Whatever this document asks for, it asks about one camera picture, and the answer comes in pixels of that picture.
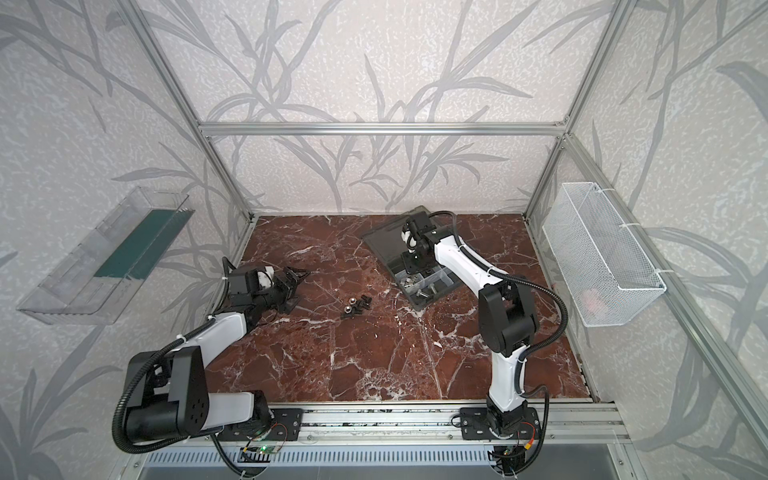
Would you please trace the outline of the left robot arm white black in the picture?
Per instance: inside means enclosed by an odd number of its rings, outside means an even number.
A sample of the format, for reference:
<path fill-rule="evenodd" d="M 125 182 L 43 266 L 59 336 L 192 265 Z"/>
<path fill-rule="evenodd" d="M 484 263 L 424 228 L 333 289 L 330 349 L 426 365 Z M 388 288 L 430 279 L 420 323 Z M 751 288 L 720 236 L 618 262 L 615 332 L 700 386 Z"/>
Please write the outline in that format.
<path fill-rule="evenodd" d="M 253 432 L 268 427 L 271 413 L 262 392 L 212 393 L 206 368 L 251 333 L 263 314 L 291 312 L 308 274 L 291 267 L 228 270 L 225 298 L 203 325 L 130 360 L 112 420 L 116 445 L 142 453 L 231 425 Z"/>

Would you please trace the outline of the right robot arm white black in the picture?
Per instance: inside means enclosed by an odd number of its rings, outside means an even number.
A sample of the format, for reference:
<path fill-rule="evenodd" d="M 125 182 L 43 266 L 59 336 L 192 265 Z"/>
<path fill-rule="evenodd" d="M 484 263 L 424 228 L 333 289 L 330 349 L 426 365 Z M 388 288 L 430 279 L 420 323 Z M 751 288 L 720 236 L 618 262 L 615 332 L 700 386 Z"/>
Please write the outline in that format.
<path fill-rule="evenodd" d="M 406 219 L 401 230 L 406 270 L 412 274 L 445 267 L 477 297 L 479 332 L 492 352 L 487 422 L 497 434 L 506 435 L 527 410 L 525 354 L 538 330 L 533 294 L 479 256 L 453 227 L 439 227 L 432 218 L 419 212 Z"/>

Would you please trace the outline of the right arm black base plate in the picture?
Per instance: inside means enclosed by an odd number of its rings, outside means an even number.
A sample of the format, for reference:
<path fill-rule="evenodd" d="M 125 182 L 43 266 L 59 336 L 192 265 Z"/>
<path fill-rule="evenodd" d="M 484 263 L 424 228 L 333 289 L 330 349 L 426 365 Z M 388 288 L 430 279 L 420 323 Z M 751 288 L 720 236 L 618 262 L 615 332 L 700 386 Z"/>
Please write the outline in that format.
<path fill-rule="evenodd" d="M 530 443 L 540 437 L 540 421 L 528 404 L 500 412 L 488 407 L 459 410 L 458 427 L 463 440 L 511 440 Z"/>

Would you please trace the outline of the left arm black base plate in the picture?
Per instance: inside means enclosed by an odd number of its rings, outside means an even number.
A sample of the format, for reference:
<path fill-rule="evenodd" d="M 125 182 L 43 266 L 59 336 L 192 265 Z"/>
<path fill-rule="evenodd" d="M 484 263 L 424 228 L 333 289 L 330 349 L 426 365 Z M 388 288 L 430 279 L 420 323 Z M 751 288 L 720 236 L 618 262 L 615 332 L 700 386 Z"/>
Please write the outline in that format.
<path fill-rule="evenodd" d="M 276 408 L 266 420 L 250 420 L 226 426 L 217 438 L 222 442 L 298 440 L 304 410 L 301 408 Z"/>

